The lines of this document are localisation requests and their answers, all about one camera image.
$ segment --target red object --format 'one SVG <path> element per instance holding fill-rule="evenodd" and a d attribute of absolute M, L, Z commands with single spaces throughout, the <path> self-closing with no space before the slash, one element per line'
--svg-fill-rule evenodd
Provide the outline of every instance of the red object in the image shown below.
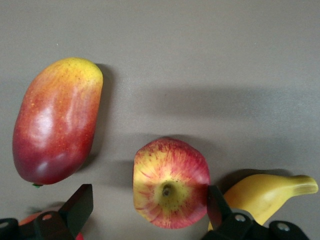
<path fill-rule="evenodd" d="M 102 82 L 99 68 L 82 58 L 57 61 L 31 82 L 12 142 L 23 179 L 54 184 L 80 168 L 92 147 Z"/>

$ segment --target apple stem cavity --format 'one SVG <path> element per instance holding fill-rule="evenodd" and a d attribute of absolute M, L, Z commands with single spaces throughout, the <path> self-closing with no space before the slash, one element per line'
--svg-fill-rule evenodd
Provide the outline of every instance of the apple stem cavity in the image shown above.
<path fill-rule="evenodd" d="M 171 185 L 170 184 L 164 185 L 162 190 L 162 196 L 168 197 L 170 194 L 171 194 Z"/>

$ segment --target toy banana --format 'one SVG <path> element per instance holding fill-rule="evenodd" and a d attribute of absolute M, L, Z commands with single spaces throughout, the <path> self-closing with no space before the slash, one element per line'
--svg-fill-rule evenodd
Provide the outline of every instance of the toy banana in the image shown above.
<path fill-rule="evenodd" d="M 316 181 L 310 176 L 255 174 L 236 183 L 223 196 L 230 208 L 249 212 L 258 224 L 263 225 L 288 199 L 314 194 L 318 190 Z"/>

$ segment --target gray table surface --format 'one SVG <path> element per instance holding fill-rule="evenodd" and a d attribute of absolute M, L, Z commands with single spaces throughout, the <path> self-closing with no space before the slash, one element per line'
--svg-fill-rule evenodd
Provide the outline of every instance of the gray table surface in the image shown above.
<path fill-rule="evenodd" d="M 66 57 L 99 65 L 104 88 L 90 160 L 40 189 L 16 172 L 12 133 L 34 77 Z M 320 2 L 317 0 L 0 1 L 0 217 L 67 200 L 93 184 L 85 239 L 200 239 L 208 217 L 161 229 L 135 211 L 136 151 L 162 136 L 206 157 L 227 188 L 255 170 L 320 183 Z M 319 193 L 271 220 L 320 236 Z"/>

